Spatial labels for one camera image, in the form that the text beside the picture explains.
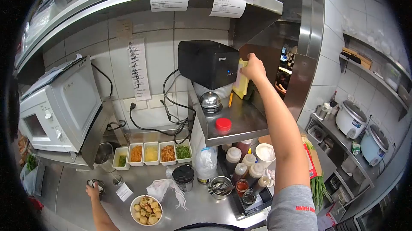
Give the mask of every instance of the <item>black tray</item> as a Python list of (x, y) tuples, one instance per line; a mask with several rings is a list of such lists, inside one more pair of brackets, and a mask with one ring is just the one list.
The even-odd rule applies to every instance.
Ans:
[[(230, 178), (230, 174), (227, 172), (226, 169), (226, 164), (224, 163), (224, 160), (226, 158), (226, 152), (222, 149), (222, 146), (218, 146), (218, 162), (219, 165), (222, 169), (223, 175), (225, 177)], [(271, 195), (269, 189), (267, 187), (265, 187), (260, 193), (260, 197), (262, 198), (262, 203), (253, 209), (246, 209), (245, 206), (242, 203), (242, 198), (239, 197), (239, 195), (237, 194), (236, 190), (234, 189), (234, 191), (232, 191), (231, 193), (234, 202), (236, 204), (237, 209), (239, 210), (240, 213), (244, 213), (245, 216), (250, 216), (253, 215), (255, 213), (258, 213), (260, 211), (262, 211), (263, 209), (266, 209), (267, 207), (272, 205), (272, 200), (273, 200), (273, 196)]]

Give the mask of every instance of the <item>bowl of tofu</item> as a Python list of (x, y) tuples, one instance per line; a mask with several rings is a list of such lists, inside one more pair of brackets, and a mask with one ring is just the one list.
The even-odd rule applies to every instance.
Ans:
[(154, 226), (163, 216), (163, 208), (158, 200), (149, 195), (136, 197), (130, 205), (133, 219), (143, 226)]

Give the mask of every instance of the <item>light blue rice cooker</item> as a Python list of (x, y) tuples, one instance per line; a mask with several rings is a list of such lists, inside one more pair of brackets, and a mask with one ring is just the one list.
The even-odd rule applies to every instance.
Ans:
[(384, 133), (377, 125), (370, 125), (370, 129), (366, 129), (360, 145), (363, 156), (371, 166), (376, 166), (383, 159), (389, 148), (388, 139), (386, 139)]

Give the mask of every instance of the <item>gray cloth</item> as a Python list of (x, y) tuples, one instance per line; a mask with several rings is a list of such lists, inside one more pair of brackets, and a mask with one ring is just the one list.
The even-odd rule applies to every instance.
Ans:
[(272, 209), (267, 217), (267, 229), (317, 230), (310, 188), (305, 185), (292, 185), (280, 190), (273, 197)]

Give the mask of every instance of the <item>hand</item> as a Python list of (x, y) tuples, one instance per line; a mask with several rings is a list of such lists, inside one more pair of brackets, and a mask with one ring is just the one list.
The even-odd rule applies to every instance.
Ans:
[(266, 71), (262, 61), (260, 61), (255, 53), (248, 55), (248, 64), (240, 69), (240, 73), (251, 79), (254, 83), (266, 79)]
[(91, 200), (99, 200), (99, 184), (97, 182), (94, 182), (94, 187), (86, 184), (86, 192)]

